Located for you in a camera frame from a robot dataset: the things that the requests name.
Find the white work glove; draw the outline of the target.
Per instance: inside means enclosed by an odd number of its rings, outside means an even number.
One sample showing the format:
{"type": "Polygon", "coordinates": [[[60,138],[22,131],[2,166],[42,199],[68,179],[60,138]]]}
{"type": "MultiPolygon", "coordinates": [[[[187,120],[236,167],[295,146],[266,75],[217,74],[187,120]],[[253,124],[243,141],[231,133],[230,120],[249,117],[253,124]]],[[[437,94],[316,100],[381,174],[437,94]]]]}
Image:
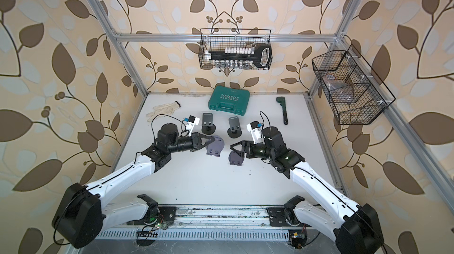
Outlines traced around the white work glove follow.
{"type": "Polygon", "coordinates": [[[166,103],[163,105],[157,105],[153,107],[152,111],[146,114],[147,122],[152,122],[153,119],[159,118],[164,115],[172,116],[178,109],[181,108],[181,104],[178,101],[172,103],[166,103]]]}

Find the clear plastic bag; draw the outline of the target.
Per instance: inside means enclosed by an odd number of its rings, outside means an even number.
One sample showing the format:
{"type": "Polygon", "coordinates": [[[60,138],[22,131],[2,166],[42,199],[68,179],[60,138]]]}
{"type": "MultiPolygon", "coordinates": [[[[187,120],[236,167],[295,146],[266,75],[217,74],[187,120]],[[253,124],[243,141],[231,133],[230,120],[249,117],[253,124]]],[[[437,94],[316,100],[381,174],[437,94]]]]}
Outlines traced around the clear plastic bag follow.
{"type": "Polygon", "coordinates": [[[328,74],[323,77],[331,99],[336,103],[352,103],[354,101],[354,88],[351,84],[335,79],[328,74]]]}

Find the green black hand tool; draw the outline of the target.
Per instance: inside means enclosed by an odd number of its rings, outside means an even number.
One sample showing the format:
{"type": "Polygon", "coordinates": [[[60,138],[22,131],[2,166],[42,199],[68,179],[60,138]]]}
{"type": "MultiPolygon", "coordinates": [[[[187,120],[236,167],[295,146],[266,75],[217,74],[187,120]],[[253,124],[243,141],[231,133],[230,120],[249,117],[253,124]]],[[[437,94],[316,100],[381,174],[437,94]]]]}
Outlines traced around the green black hand tool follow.
{"type": "Polygon", "coordinates": [[[281,106],[283,113],[283,124],[288,125],[288,115],[286,108],[286,98],[283,96],[276,97],[276,102],[281,106]]]}

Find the green plastic tool case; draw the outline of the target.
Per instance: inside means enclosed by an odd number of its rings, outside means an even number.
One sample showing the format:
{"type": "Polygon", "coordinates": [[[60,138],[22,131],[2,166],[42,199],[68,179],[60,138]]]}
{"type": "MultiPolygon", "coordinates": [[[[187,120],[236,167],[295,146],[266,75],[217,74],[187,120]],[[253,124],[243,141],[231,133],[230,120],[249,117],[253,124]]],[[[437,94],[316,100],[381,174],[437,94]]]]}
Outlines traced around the green plastic tool case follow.
{"type": "Polygon", "coordinates": [[[247,90],[216,86],[209,99],[208,108],[214,111],[244,116],[247,111],[249,98],[250,92],[247,90]]]}

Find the black socket set holder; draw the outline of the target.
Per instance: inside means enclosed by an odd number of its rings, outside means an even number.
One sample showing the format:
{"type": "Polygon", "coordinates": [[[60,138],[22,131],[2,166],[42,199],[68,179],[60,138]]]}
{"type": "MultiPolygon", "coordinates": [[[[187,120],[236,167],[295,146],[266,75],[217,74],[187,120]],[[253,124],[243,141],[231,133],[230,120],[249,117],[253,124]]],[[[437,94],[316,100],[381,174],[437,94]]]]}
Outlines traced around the black socket set holder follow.
{"type": "Polygon", "coordinates": [[[230,47],[221,50],[204,50],[202,62],[210,61],[215,67],[238,69],[268,69],[273,53],[270,45],[253,44],[251,47],[230,47]]]}

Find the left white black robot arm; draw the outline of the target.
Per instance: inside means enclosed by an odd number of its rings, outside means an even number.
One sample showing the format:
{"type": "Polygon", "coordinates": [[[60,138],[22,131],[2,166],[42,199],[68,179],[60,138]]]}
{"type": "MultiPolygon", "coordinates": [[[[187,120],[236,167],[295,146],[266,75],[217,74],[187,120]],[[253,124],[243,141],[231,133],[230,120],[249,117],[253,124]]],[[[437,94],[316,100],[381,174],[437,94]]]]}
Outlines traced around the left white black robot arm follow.
{"type": "Polygon", "coordinates": [[[52,220],[55,233],[61,234],[74,248],[91,243],[102,231],[130,221],[147,225],[160,221],[158,203],[146,194],[121,204],[114,198],[146,178],[170,160],[175,152],[195,152],[215,142],[215,138],[198,132],[180,136],[175,124],[165,124],[157,138],[123,168],[89,184],[75,183],[67,188],[52,220]]]}

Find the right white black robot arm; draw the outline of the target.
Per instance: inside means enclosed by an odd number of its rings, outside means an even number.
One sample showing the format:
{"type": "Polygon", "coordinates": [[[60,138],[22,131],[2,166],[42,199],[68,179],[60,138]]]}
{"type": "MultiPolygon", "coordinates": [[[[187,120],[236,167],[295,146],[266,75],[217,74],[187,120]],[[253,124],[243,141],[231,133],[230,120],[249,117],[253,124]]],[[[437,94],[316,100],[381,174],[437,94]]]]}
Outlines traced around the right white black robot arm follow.
{"type": "Polygon", "coordinates": [[[240,141],[230,146],[241,158],[260,158],[315,199],[320,207],[301,196],[289,200],[284,208],[291,225],[308,224],[331,239],[342,254],[374,254],[384,246],[384,235],[375,209],[359,205],[319,176],[295,150],[287,148],[282,134],[267,127],[260,139],[240,141]]]}

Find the black phone stand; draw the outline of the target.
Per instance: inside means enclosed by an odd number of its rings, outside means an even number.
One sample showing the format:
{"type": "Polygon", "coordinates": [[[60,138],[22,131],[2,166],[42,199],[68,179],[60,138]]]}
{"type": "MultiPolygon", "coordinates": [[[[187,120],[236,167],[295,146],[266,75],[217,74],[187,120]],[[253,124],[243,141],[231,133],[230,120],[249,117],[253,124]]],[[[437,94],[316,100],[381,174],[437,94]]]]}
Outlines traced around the black phone stand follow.
{"type": "Polygon", "coordinates": [[[213,123],[212,113],[203,113],[202,115],[202,133],[212,135],[216,130],[216,125],[213,123]]]}
{"type": "Polygon", "coordinates": [[[229,121],[229,128],[227,130],[228,136],[233,139],[239,138],[242,135],[239,117],[237,116],[230,117],[228,121],[229,121]]]}

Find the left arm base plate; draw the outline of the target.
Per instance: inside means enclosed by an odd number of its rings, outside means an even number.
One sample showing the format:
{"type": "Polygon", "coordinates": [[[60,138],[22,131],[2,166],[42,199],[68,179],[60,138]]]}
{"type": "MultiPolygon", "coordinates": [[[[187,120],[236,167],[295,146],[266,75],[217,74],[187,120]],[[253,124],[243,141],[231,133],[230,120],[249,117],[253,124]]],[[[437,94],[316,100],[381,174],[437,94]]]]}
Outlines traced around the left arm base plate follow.
{"type": "Polygon", "coordinates": [[[131,226],[155,226],[163,228],[163,225],[170,226],[175,222],[176,219],[176,206],[158,206],[150,215],[145,215],[145,218],[140,220],[133,220],[127,222],[127,225],[131,226]]]}

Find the purple phone stand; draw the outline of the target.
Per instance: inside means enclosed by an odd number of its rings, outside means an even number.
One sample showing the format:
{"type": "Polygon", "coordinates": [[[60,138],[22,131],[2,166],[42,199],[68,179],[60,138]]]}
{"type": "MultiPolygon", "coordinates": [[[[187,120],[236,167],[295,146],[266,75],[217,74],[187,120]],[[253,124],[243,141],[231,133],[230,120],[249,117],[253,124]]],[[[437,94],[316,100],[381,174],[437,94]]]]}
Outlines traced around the purple phone stand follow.
{"type": "Polygon", "coordinates": [[[220,157],[225,143],[223,139],[217,135],[213,135],[212,137],[214,138],[214,142],[207,146],[206,154],[209,156],[220,157]]]}
{"type": "Polygon", "coordinates": [[[244,161],[244,157],[241,157],[240,155],[238,155],[234,151],[231,151],[231,153],[229,154],[228,159],[229,159],[229,164],[230,165],[236,165],[236,166],[241,166],[243,161],[244,161]]]}

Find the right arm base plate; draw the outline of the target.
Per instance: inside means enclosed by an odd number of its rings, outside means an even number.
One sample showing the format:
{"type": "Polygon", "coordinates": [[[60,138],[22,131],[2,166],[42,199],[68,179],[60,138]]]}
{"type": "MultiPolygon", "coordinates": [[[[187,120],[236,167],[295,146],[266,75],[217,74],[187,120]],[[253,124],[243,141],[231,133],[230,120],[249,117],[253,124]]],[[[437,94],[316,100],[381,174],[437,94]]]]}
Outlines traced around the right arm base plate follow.
{"type": "Polygon", "coordinates": [[[294,209],[285,207],[267,207],[266,208],[270,226],[282,228],[302,229],[304,224],[296,219],[294,209]]]}

